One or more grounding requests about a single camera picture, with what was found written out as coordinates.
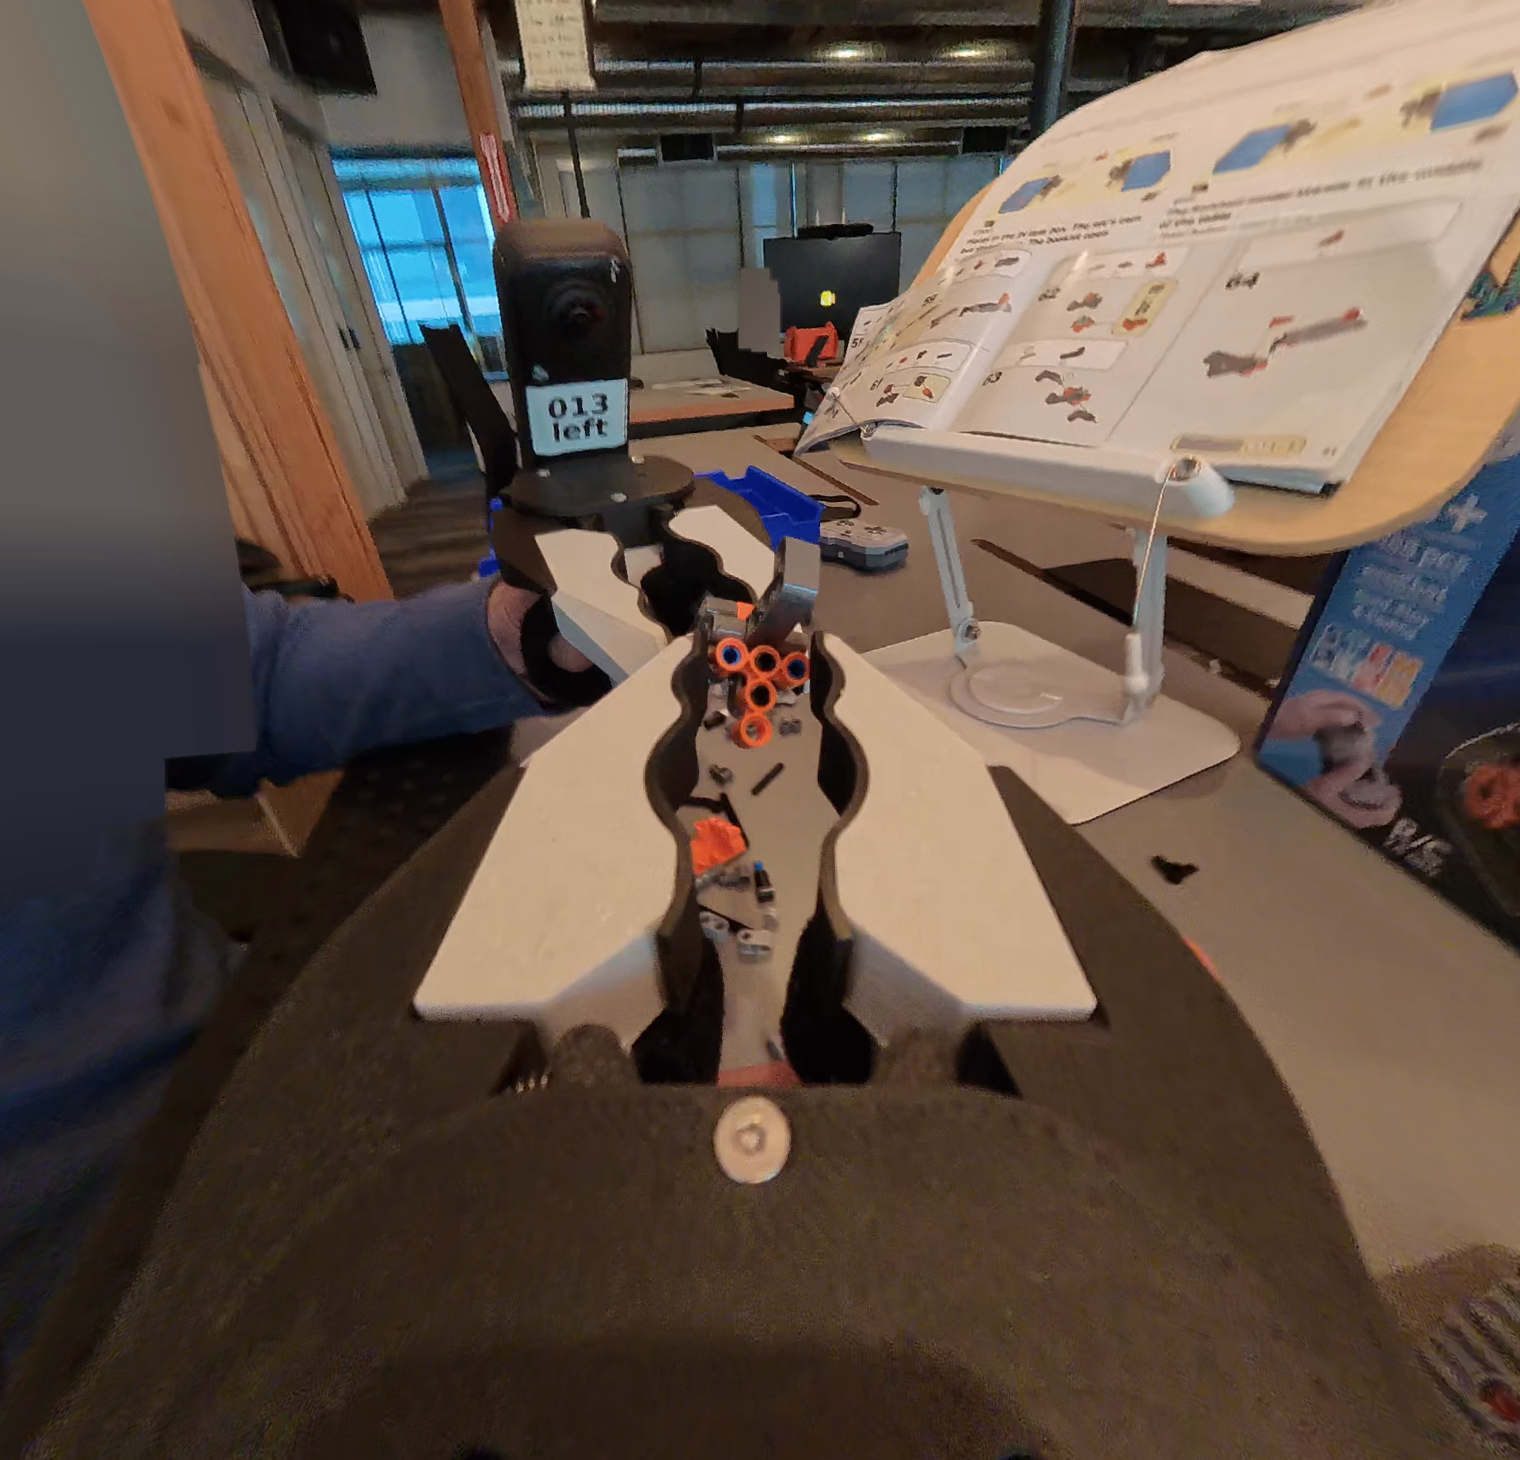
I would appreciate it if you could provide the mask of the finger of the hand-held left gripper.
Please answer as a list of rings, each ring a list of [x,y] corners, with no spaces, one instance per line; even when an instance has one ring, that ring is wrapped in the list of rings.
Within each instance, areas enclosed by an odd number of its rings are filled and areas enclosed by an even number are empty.
[[[668,648],[668,631],[619,574],[623,547],[612,535],[564,528],[538,533],[537,545],[552,580],[558,633],[612,685],[626,683]]]
[[[673,638],[693,633],[708,599],[752,607],[773,577],[771,543],[720,506],[675,513],[639,550],[643,609]]]

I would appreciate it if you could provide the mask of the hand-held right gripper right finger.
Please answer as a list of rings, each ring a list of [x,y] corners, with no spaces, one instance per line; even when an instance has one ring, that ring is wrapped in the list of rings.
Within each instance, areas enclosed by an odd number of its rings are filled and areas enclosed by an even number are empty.
[[[1096,997],[983,757],[835,634],[826,717],[860,749],[835,884],[862,1024],[1086,1020]]]

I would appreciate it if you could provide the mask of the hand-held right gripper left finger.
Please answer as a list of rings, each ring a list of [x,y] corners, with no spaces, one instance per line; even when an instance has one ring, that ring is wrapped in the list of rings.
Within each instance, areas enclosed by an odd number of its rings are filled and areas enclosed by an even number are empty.
[[[702,653],[676,641],[518,772],[414,995],[420,1019],[653,1024],[702,983],[695,864]]]

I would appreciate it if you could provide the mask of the grey orange brick claw assembly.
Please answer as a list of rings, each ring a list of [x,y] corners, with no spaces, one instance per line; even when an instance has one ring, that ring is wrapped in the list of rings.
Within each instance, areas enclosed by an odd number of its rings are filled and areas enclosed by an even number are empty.
[[[778,692],[801,692],[810,685],[820,570],[816,543],[786,538],[771,585],[757,602],[722,595],[703,601],[697,634],[707,641],[717,678],[764,680]]]

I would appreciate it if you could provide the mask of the person's left forearm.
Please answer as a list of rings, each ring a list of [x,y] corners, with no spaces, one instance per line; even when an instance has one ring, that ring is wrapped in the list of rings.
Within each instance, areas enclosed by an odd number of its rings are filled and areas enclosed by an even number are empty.
[[[208,788],[248,796],[375,751],[545,715],[547,703],[511,673],[488,631],[494,582],[373,602],[292,604],[247,592],[257,740],[228,756]]]

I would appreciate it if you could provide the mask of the person's left hand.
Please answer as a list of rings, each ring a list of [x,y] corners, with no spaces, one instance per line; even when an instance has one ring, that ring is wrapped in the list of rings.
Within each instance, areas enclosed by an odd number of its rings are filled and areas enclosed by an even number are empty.
[[[488,631],[511,673],[537,692],[597,671],[564,634],[545,594],[498,579],[486,604]]]

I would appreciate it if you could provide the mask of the blue plastic bin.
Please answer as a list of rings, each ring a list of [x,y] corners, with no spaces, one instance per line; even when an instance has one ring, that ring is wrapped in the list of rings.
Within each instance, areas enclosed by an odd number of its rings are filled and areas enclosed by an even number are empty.
[[[523,467],[488,501],[489,552],[479,579],[538,579],[535,538],[553,530],[609,533],[621,548],[655,545],[682,509],[708,504],[747,506],[761,538],[779,550],[788,538],[818,543],[823,508],[808,493],[751,466],[732,476],[697,474],[666,457],[564,462],[557,469]]]

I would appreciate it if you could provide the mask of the wooden office table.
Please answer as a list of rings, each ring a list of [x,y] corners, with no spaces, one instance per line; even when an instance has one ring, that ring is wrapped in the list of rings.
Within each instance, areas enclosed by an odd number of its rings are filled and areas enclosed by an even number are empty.
[[[729,376],[655,383],[631,390],[629,439],[786,423],[796,415],[791,393]]]

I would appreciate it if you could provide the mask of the grey toy battery hub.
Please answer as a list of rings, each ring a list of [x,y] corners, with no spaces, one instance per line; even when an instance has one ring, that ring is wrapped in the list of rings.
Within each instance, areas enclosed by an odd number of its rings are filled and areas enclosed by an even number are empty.
[[[821,558],[858,574],[889,574],[909,558],[909,538],[896,526],[835,520],[820,526]]]

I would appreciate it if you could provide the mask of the white book stand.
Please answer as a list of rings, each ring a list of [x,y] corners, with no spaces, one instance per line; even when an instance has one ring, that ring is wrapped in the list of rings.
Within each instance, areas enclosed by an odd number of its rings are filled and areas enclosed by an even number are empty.
[[[1228,762],[1241,744],[1224,724],[1163,697],[1169,543],[1302,558],[1354,550],[1440,509],[1474,481],[1517,413],[1517,300],[1489,289],[1490,280],[1509,279],[1517,279],[1517,216],[1357,471],[1327,493],[1241,483],[1190,452],[1078,459],[1032,442],[1027,457],[1002,462],[998,474],[968,477],[944,437],[914,434],[907,445],[922,450],[919,462],[904,462],[887,439],[858,430],[815,450],[798,444],[798,461],[833,449],[850,466],[922,491],[948,631],[872,661],[1072,825]],[[958,553],[955,489],[1133,528],[1137,602],[1115,666],[975,614]]]

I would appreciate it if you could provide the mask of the black monitor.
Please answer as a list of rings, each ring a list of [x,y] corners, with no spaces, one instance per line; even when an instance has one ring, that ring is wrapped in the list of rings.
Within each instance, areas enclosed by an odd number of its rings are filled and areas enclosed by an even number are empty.
[[[901,292],[901,233],[842,228],[773,236],[764,258],[781,294],[784,334],[833,326],[845,344],[864,309],[887,305]]]

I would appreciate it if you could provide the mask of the wooden column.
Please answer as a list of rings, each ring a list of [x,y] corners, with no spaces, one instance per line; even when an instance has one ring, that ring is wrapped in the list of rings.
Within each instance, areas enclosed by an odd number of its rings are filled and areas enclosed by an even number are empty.
[[[83,0],[193,324],[235,530],[358,601],[393,592],[173,0]]]

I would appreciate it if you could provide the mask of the dark blue robot kit box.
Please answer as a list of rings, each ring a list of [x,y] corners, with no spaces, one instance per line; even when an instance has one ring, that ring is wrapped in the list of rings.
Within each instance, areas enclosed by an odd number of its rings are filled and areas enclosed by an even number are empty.
[[[1334,565],[1261,769],[1517,948],[1519,445]]]

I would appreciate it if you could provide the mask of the instruction booklet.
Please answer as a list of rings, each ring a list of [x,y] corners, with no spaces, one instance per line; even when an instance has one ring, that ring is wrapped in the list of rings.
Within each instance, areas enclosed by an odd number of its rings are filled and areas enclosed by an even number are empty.
[[[1396,0],[1074,110],[850,344],[799,450],[1339,489],[1511,233],[1517,86],[1519,0]]]

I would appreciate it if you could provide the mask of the grey tracked toy robot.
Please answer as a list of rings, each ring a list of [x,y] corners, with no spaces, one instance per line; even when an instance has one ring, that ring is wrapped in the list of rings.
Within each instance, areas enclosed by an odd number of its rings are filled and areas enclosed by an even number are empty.
[[[1494,1455],[1519,1457],[1517,1273],[1455,1302],[1416,1357]]]

